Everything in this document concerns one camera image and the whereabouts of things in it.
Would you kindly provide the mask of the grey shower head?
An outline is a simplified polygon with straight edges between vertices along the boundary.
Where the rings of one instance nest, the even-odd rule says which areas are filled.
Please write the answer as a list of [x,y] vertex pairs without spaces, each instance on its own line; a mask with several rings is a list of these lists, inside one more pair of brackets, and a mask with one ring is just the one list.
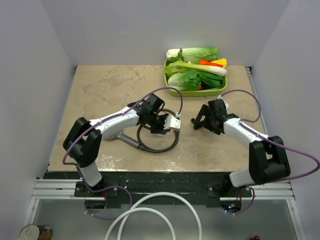
[[111,141],[115,139],[120,139],[121,141],[125,142],[126,144],[136,148],[144,150],[145,148],[135,139],[129,137],[128,135],[124,134],[122,131],[118,131],[114,134],[111,134],[104,138],[106,141]]

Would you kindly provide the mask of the black T-shaped fitting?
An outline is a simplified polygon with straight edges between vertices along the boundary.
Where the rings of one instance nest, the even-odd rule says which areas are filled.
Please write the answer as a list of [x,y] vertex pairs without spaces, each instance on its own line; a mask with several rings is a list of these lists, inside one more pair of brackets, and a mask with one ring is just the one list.
[[197,130],[199,128],[199,121],[197,121],[195,118],[192,118],[191,122],[193,123],[193,129]]

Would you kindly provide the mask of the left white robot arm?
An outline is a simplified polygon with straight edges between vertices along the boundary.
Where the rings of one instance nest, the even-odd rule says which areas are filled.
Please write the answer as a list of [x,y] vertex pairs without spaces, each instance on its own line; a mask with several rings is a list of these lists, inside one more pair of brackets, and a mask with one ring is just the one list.
[[[99,196],[104,190],[103,177],[96,164],[101,142],[117,137],[122,130],[134,126],[146,126],[152,134],[165,135],[170,132],[170,121],[175,120],[175,114],[162,114],[164,103],[152,93],[146,99],[132,102],[108,116],[91,120],[78,118],[62,144],[66,150],[62,163],[76,166],[80,177],[86,182],[86,191],[92,196]],[[73,162],[66,162],[68,156]]]

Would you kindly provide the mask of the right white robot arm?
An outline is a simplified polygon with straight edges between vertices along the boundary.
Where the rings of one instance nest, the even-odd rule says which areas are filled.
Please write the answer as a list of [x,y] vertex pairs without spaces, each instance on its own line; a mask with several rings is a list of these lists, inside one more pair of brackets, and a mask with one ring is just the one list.
[[262,134],[246,124],[241,126],[241,119],[234,113],[227,113],[222,99],[202,105],[191,122],[195,130],[205,128],[217,135],[229,135],[248,149],[248,168],[226,174],[215,189],[219,194],[233,197],[242,187],[274,182],[291,174],[286,150],[280,147],[283,140],[279,136]]

